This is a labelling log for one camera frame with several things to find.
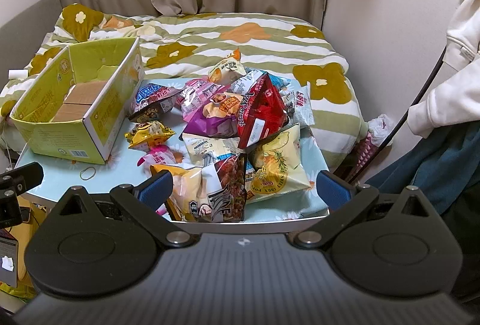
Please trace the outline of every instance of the gray headboard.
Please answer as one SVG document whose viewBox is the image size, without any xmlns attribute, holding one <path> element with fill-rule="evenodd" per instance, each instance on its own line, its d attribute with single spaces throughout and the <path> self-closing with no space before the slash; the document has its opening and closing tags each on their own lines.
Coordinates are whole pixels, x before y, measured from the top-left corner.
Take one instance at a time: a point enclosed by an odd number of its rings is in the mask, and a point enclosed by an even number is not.
<svg viewBox="0 0 480 325">
<path fill-rule="evenodd" d="M 9 69 L 23 69 L 30 62 L 61 12 L 60 0 L 40 0 L 0 26 L 0 88 Z"/>
</svg>

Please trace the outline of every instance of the clothes rack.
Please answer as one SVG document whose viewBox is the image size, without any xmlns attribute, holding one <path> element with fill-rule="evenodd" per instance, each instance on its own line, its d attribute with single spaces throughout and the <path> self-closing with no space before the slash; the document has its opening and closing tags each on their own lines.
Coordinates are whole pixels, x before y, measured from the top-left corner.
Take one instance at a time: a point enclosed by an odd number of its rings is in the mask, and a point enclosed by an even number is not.
<svg viewBox="0 0 480 325">
<path fill-rule="evenodd" d="M 438 62 L 437 64 L 435 65 L 435 67 L 433 68 L 432 72 L 430 73 L 429 77 L 427 78 L 427 81 L 423 84 L 423 87 L 420 89 L 420 92 L 417 94 L 417 97 L 415 98 L 415 100 L 412 102 L 412 104 L 410 106 L 414 106 L 414 105 L 417 105 L 420 100 L 422 100 L 423 96 L 425 95 L 425 93 L 427 93 L 427 90 L 428 88 L 430 87 L 430 85 L 432 84 L 432 82 L 434 81 L 435 77 L 437 76 L 438 72 L 440 71 L 440 68 L 442 67 L 443 65 L 443 57 L 445 56 L 445 53 L 446 53 L 446 49 L 447 47 L 445 47 L 443 49 L 443 53 L 442 55 L 440 56 L 440 58 L 438 59 Z M 409 111 L 405 112 L 405 114 L 403 115 L 403 117 L 400 119 L 400 121 L 398 122 L 398 124 L 395 126 L 395 128 L 393 129 L 393 131 L 388 135 L 388 137 L 382 142 L 382 144 L 378 147 L 378 149 L 375 151 L 375 153 L 372 155 L 372 157 L 366 162 L 365 165 L 363 165 L 363 167 L 361 167 L 358 172 L 356 172 L 352 177 L 351 179 L 349 179 L 349 183 L 353 183 L 364 171 L 365 169 L 367 169 L 370 164 L 375 160 L 375 158 L 378 157 L 378 155 L 383 151 L 383 149 L 385 149 L 385 147 L 387 147 L 387 145 L 392 141 L 392 139 L 394 138 L 394 136 L 400 131 L 400 128 L 402 128 L 402 126 L 405 124 L 405 122 L 407 121 L 407 117 L 409 115 Z"/>
</svg>

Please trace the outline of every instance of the green box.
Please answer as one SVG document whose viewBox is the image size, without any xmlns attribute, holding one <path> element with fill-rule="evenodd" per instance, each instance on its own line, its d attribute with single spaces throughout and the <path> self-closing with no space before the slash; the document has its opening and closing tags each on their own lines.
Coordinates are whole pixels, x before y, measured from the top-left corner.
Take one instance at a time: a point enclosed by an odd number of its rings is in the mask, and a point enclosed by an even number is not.
<svg viewBox="0 0 480 325">
<path fill-rule="evenodd" d="M 138 38 L 73 44 L 42 70 L 10 117 L 35 153 L 105 164 L 144 77 Z M 69 89 L 88 81 L 107 84 L 83 118 L 52 123 Z"/>
</svg>

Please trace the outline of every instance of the light blue tabletop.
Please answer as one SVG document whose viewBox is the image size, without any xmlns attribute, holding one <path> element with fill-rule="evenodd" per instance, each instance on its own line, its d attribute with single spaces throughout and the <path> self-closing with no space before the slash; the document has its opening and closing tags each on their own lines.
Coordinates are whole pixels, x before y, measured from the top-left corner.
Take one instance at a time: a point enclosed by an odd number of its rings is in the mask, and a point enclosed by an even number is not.
<svg viewBox="0 0 480 325">
<path fill-rule="evenodd" d="M 188 78 L 146 80 L 143 81 L 143 85 L 156 83 L 165 86 L 183 87 L 187 81 Z M 299 87 L 298 82 L 292 80 L 290 88 L 295 90 Z M 186 126 L 181 111 L 174 108 L 164 116 L 162 123 L 177 133 L 166 144 L 174 151 L 181 152 L 184 155 L 184 162 L 189 163 L 190 158 L 185 144 L 178 138 Z M 130 131 L 133 126 L 134 124 L 130 123 L 128 119 L 123 122 L 109 160 L 105 165 L 73 162 L 69 159 L 35 154 L 27 145 L 18 161 L 18 166 L 38 162 L 44 170 L 42 184 L 28 192 L 35 197 L 46 199 L 50 202 L 57 202 L 69 187 L 75 185 L 84 186 L 90 193 L 108 193 L 112 187 L 119 184 L 129 183 L 136 186 L 145 181 L 150 175 L 142 166 L 137 167 L 138 160 L 145 153 L 128 149 L 128 142 L 123 135 Z M 318 172 L 328 170 L 328 167 L 309 129 L 303 129 L 301 133 L 302 165 L 310 182 L 314 183 Z M 83 178 L 88 178 L 94 172 L 95 175 L 91 179 L 84 181 L 80 178 L 80 172 L 86 168 L 88 169 L 82 174 Z M 245 208 L 245 221 L 272 222 L 310 218 L 325 214 L 326 208 L 326 204 L 319 198 L 315 185 L 313 185 L 311 190 L 297 191 L 279 198 L 247 205 Z"/>
</svg>

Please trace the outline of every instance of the gray ribbed surface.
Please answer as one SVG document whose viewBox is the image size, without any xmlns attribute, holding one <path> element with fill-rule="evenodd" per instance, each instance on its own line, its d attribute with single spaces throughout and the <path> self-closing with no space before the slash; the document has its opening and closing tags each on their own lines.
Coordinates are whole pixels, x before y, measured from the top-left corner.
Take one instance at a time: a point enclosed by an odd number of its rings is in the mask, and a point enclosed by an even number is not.
<svg viewBox="0 0 480 325">
<path fill-rule="evenodd" d="M 284 235 L 204 234 L 192 248 L 168 251 L 152 274 L 114 297 L 64 302 L 40 295 L 21 325 L 151 324 L 467 324 L 445 295 L 391 302 L 355 290 L 320 252 Z"/>
</svg>

